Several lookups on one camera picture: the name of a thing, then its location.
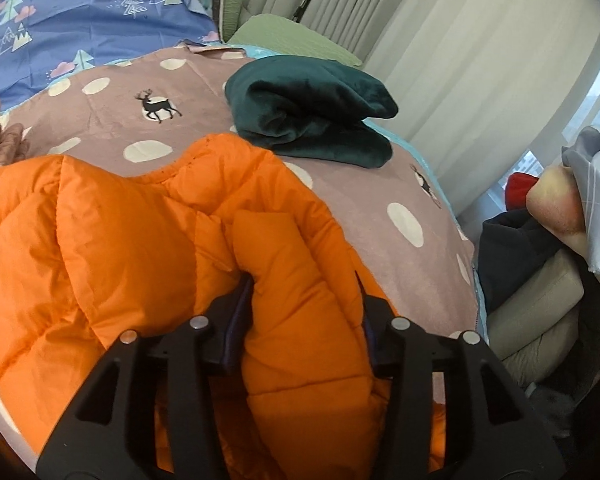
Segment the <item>orange puffer jacket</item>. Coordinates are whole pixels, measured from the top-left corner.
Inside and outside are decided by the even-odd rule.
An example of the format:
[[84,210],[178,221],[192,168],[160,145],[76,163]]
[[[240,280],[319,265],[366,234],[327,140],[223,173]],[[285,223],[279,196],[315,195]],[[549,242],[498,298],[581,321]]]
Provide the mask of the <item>orange puffer jacket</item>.
[[382,289],[328,207],[234,134],[124,178],[67,155],[0,168],[0,397],[41,452],[126,330],[174,330],[254,279],[246,390],[215,414],[235,479],[361,479],[386,382],[361,362],[358,281]]

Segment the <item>pile of clothes on chair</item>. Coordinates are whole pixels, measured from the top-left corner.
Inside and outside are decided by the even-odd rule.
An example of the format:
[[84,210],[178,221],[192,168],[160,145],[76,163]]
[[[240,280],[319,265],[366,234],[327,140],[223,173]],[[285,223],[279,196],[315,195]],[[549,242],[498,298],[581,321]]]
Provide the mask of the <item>pile of clothes on chair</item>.
[[535,403],[572,408],[600,379],[600,130],[559,164],[511,174],[483,223],[478,278],[495,355]]

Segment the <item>mauve polka dot bedspread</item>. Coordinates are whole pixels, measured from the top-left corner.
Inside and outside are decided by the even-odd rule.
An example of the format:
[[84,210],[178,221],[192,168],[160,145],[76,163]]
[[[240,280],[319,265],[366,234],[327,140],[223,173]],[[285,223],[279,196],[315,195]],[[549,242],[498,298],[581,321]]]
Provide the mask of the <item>mauve polka dot bedspread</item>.
[[236,479],[370,473],[390,385],[364,295],[430,333],[475,327],[474,248],[409,151],[366,169],[239,136],[227,92],[272,64],[167,48],[0,100],[0,427],[24,456],[123,332],[169,333],[242,274],[239,374],[212,382]]

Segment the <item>dark green folded garment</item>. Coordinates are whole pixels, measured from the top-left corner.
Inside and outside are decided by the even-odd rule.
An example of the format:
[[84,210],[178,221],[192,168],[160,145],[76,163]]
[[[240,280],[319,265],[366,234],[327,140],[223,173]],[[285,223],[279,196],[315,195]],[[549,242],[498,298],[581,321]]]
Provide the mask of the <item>dark green folded garment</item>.
[[366,169],[392,157],[390,141],[365,121],[396,117],[398,104],[381,81],[357,68],[269,56],[234,73],[225,97],[238,136],[277,155]]

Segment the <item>white curtain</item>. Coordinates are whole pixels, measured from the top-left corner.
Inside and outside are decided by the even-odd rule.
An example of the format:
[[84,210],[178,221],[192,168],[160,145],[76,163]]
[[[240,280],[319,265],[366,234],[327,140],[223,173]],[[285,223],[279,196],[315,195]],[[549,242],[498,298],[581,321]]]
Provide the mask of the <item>white curtain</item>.
[[[291,20],[302,0],[242,0]],[[399,105],[386,127],[456,212],[521,156],[553,158],[600,70],[600,0],[312,0],[299,24],[345,48]]]

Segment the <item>blue tree print sheet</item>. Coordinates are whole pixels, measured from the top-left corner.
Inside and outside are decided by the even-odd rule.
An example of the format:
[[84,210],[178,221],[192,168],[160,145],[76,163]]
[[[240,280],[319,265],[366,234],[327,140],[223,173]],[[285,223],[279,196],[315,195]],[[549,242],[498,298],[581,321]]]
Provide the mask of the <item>blue tree print sheet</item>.
[[219,40],[212,0],[0,0],[0,100],[183,40]]

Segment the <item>green pillow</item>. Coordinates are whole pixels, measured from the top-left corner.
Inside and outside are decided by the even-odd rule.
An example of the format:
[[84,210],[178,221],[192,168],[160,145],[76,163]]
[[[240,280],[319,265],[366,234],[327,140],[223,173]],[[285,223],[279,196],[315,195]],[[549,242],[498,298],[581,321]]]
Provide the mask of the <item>green pillow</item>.
[[302,24],[275,14],[253,15],[227,42],[278,54],[338,61],[355,68],[363,65],[357,56],[332,40]]

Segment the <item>green headboard cushion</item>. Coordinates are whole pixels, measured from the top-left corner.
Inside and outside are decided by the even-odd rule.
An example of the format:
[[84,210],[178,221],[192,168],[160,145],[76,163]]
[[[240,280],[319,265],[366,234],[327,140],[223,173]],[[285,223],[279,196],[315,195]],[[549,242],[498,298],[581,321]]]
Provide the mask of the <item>green headboard cushion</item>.
[[227,42],[239,27],[242,0],[222,0],[222,40]]

